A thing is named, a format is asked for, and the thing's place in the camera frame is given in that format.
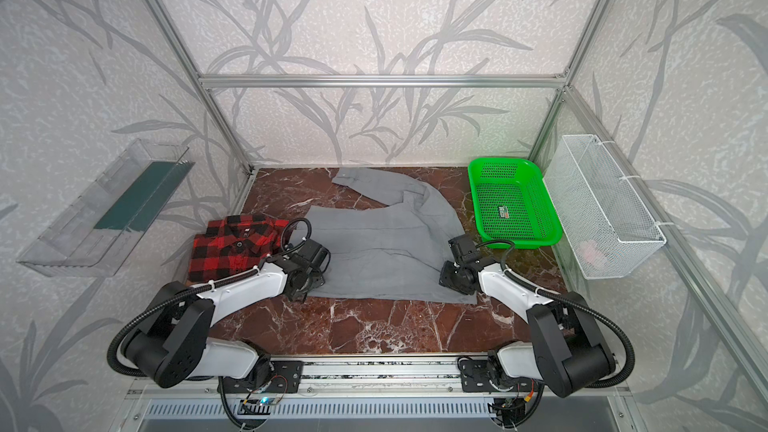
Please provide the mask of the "grey long sleeve shirt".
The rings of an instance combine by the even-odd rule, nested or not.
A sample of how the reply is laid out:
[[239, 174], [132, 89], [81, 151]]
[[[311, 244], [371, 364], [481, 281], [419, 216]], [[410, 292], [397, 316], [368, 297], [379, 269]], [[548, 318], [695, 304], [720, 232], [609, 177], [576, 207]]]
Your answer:
[[383, 206], [309, 209], [311, 238], [331, 252], [325, 283], [311, 296], [477, 303], [474, 294], [439, 284], [442, 266], [453, 259], [449, 240], [462, 235], [464, 228], [435, 187], [369, 168], [342, 168], [332, 182]]

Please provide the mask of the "green plastic basket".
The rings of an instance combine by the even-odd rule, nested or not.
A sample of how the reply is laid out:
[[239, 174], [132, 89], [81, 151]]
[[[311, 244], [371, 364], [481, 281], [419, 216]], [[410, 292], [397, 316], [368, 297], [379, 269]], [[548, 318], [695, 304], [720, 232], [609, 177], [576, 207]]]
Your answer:
[[[539, 167], [510, 157], [477, 158], [468, 166], [477, 231], [491, 248], [534, 250], [557, 244], [563, 229]], [[499, 216], [506, 206], [510, 218]]]

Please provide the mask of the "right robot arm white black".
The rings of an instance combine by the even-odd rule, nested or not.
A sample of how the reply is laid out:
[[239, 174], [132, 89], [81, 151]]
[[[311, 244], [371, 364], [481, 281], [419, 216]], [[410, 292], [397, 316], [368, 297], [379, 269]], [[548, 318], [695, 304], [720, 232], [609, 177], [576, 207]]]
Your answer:
[[442, 267], [440, 285], [496, 299], [524, 320], [530, 334], [528, 342], [490, 351], [485, 377], [472, 379], [467, 390], [507, 392], [525, 381], [565, 398], [583, 388], [610, 388], [631, 376], [636, 354], [629, 336], [580, 294], [561, 294], [514, 272], [507, 263], [513, 242], [477, 244], [464, 234], [450, 239], [449, 246], [453, 258]]

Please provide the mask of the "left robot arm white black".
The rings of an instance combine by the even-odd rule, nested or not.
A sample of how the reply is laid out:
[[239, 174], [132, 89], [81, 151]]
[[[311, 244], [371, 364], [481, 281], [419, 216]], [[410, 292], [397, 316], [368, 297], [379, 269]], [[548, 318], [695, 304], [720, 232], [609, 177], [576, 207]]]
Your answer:
[[108, 366], [123, 376], [149, 378], [161, 388], [200, 377], [239, 380], [251, 389], [267, 386], [276, 374], [268, 354], [250, 343], [212, 338], [209, 331], [263, 300], [284, 296], [303, 302], [324, 284], [331, 253], [313, 239], [308, 219], [295, 219], [287, 227], [298, 225], [306, 231], [297, 244], [285, 243], [245, 272], [196, 286], [164, 285], [112, 339]]

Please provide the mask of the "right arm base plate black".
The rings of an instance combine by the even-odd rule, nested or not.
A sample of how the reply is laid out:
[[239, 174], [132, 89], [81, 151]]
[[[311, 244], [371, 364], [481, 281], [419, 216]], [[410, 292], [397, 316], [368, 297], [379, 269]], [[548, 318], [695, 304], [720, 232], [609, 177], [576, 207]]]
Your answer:
[[465, 393], [538, 393], [542, 388], [535, 379], [507, 375], [494, 357], [459, 356], [456, 365], [462, 391]]

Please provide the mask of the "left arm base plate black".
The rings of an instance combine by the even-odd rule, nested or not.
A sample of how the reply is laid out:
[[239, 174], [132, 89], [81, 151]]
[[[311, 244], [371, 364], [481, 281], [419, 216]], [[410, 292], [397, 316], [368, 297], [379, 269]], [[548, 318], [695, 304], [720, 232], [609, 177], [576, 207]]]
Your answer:
[[304, 362], [300, 360], [278, 360], [270, 363], [265, 393], [295, 394], [301, 382]]

